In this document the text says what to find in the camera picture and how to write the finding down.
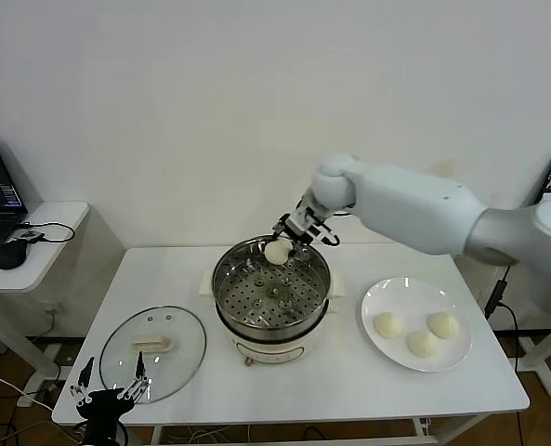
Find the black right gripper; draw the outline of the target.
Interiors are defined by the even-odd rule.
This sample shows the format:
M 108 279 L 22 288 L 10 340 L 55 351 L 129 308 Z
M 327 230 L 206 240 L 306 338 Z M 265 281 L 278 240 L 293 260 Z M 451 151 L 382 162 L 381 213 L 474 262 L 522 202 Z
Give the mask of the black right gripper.
M 313 237 L 308 229 L 293 220 L 291 214 L 284 214 L 272 228 L 271 240 L 275 242 L 284 234 L 292 242 L 290 256 L 302 256 L 308 252 L 309 245 L 313 242 Z

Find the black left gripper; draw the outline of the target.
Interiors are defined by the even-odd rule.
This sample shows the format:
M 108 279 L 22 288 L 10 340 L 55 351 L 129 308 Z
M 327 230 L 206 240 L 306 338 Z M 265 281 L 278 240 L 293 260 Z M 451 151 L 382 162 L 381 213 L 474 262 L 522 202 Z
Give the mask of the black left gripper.
M 94 362 L 95 358 L 90 357 L 79 373 L 77 382 L 70 385 L 77 412 L 84 419 L 79 424 L 85 427 L 80 444 L 128 445 L 130 438 L 121 417 L 134 408 L 134 401 L 138 401 L 150 385 L 143 352 L 138 353 L 134 380 L 123 390 L 106 389 L 89 394 Z

